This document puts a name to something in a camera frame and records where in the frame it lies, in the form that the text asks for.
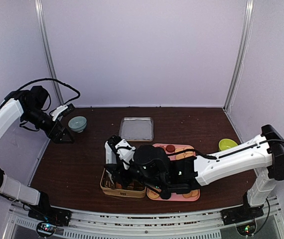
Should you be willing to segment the metal tongs white handle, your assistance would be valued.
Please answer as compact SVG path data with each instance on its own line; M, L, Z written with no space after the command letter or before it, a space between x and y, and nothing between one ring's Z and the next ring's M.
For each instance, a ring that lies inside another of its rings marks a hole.
M113 152L112 147L109 145L108 141L105 142L105 155L106 155L106 162L105 162L106 165L117 164L117 156ZM106 178L109 180L109 187L115 189L115 181L112 177L112 174L109 172L108 169L106 169L106 173L107 173Z

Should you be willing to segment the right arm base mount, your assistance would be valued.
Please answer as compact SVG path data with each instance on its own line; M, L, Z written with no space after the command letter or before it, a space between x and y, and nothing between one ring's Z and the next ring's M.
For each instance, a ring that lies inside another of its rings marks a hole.
M237 224L264 215L262 208L244 208L236 207L230 209L224 209L221 211L221 217L224 225Z

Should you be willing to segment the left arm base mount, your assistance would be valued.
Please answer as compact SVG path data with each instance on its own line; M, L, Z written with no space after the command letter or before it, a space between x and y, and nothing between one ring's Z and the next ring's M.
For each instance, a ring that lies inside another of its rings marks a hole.
M38 221L48 222L52 225L59 227L68 226L72 213L70 210L64 210L59 208L52 208L49 213L41 212L40 210L30 209L28 216Z

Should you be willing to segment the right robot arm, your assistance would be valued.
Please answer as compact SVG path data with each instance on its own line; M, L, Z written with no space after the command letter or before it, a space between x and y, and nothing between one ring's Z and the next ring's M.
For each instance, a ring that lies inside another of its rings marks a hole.
M248 220L264 205L276 182L284 180L284 139L269 124L261 134L236 147L212 154L194 148L169 152L160 146L131 146L114 135L105 143L105 170L122 187L138 181L168 200L222 178L255 168L263 171L244 195L238 216Z

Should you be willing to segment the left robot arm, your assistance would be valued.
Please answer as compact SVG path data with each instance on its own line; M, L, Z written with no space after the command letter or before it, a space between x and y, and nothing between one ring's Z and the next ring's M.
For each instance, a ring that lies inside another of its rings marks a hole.
M0 195L27 204L43 221L54 217L54 209L46 193L24 184L19 170L26 169L26 163L35 159L40 148L38 139L26 138L19 126L30 123L35 131L41 130L54 143L73 143L68 129L59 120L60 116L74 110L67 101L47 114L43 106L48 92L42 86L33 86L30 90L18 89L10 92L0 105Z

